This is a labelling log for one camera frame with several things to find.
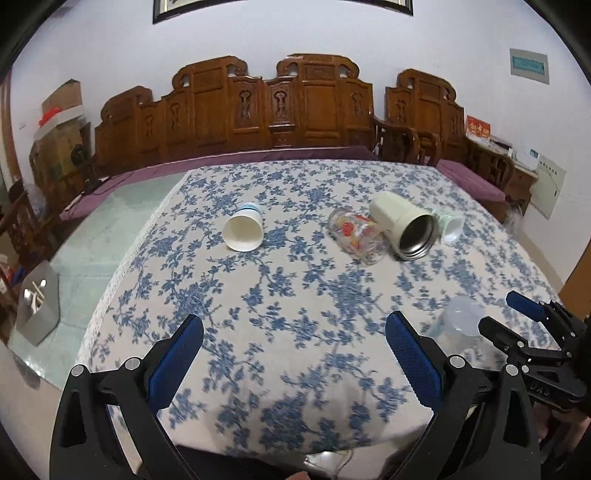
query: clear plastic cup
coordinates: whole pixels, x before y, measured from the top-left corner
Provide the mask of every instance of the clear plastic cup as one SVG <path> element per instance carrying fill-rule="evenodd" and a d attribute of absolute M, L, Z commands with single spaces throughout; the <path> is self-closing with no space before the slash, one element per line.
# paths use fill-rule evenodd
<path fill-rule="evenodd" d="M 484 316 L 484 308 L 470 297 L 455 297 L 429 329 L 427 336 L 434 339 L 447 356 L 461 355 L 480 337 L 478 323 Z"/>
<path fill-rule="evenodd" d="M 383 230 L 366 216 L 336 209 L 329 216 L 327 228 L 344 250 L 367 265 L 377 263 L 388 252 L 389 243 Z"/>

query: person's hand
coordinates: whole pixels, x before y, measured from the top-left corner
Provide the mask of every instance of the person's hand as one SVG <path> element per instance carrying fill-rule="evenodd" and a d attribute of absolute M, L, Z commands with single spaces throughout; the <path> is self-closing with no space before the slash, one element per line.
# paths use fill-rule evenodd
<path fill-rule="evenodd" d="M 292 475 L 287 480 L 310 480 L 310 477 L 308 476 L 308 474 L 306 472 L 299 472 L 299 473 L 296 473 L 295 475 Z"/>

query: plastic bag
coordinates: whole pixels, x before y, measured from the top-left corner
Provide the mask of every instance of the plastic bag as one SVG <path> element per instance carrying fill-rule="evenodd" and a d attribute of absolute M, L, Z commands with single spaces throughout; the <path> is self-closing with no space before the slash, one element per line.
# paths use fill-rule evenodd
<path fill-rule="evenodd" d="M 503 226 L 513 238 L 517 239 L 521 235 L 523 230 L 523 213 L 521 213 L 521 207 L 518 203 L 512 204 L 509 208 Z"/>
<path fill-rule="evenodd" d="M 8 265 L 8 257 L 4 254 L 0 254 L 0 268 L 6 275 L 6 279 L 10 283 L 12 280 L 12 268 Z M 4 280 L 0 280 L 0 293 L 6 293 L 7 290 L 10 288 L 10 285 L 6 285 Z"/>
<path fill-rule="evenodd" d="M 33 213 L 38 220 L 42 220 L 47 213 L 47 201 L 45 200 L 43 192 L 37 185 L 32 183 L 28 183 L 24 187 L 27 191 Z"/>

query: picture frame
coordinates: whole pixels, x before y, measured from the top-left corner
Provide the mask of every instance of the picture frame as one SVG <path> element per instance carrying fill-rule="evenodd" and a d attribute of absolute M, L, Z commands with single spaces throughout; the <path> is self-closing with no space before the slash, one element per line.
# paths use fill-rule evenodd
<path fill-rule="evenodd" d="M 414 16 L 413 0 L 347 0 L 349 2 L 357 2 L 362 4 L 374 5 L 376 7 L 387 8 L 388 10 L 396 10 L 403 14 Z"/>
<path fill-rule="evenodd" d="M 238 1 L 240 0 L 154 0 L 154 18 L 152 23 L 156 24 L 199 8 Z"/>

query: blue gripper pad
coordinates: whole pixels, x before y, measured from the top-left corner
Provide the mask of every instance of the blue gripper pad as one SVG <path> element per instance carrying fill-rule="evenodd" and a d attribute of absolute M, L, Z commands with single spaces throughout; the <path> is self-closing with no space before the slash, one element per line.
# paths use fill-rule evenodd
<path fill-rule="evenodd" d="M 172 345 L 148 381 L 148 407 L 154 415 L 168 408 L 203 344 L 203 322 L 190 315 L 175 333 Z"/>
<path fill-rule="evenodd" d="M 507 305 L 526 317 L 532 319 L 534 322 L 541 322 L 546 319 L 544 307 L 539 303 L 524 297 L 516 291 L 510 291 L 505 299 Z"/>
<path fill-rule="evenodd" d="M 441 376 L 418 342 L 416 332 L 400 312 L 386 320 L 386 341 L 396 356 L 421 405 L 437 413 L 443 404 Z"/>

